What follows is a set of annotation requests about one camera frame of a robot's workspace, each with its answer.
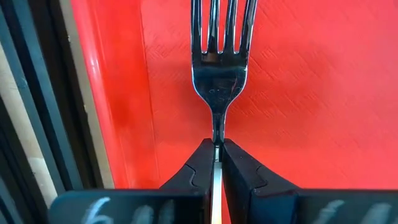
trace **fork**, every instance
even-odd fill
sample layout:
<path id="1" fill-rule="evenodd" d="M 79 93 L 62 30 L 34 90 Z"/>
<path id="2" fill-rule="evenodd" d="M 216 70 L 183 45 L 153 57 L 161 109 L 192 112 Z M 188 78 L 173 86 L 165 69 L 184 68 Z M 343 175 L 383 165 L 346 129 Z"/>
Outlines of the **fork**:
<path id="1" fill-rule="evenodd" d="M 211 0 L 207 51 L 201 51 L 201 0 L 191 1 L 192 81 L 195 91 L 210 107 L 213 120 L 215 164 L 211 222 L 221 223 L 221 153 L 225 118 L 232 101 L 243 91 L 248 76 L 250 42 L 257 0 L 246 0 L 239 51 L 234 50 L 236 5 L 228 0 L 224 49 L 218 51 L 220 0 Z"/>

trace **red wall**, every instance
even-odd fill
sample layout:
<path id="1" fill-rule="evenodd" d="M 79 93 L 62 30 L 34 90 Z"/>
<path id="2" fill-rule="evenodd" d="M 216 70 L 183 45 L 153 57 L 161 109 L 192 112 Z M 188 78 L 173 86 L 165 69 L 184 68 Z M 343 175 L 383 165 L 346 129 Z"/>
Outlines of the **red wall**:
<path id="1" fill-rule="evenodd" d="M 72 4 L 115 184 L 156 188 L 211 136 L 190 1 Z M 226 137 L 301 187 L 398 188 L 397 24 L 396 0 L 259 0 Z"/>

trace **clamp jaw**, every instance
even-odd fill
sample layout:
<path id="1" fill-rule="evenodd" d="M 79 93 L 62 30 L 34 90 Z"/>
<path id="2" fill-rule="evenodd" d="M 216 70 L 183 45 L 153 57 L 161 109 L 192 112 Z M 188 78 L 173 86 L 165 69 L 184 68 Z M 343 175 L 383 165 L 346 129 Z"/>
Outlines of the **clamp jaw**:
<path id="1" fill-rule="evenodd" d="M 230 139 L 222 155 L 231 223 L 398 223 L 397 190 L 301 189 Z M 204 139 L 159 190 L 67 192 L 52 204 L 49 221 L 139 223 L 147 211 L 152 220 L 142 223 L 210 223 L 214 156 Z"/>

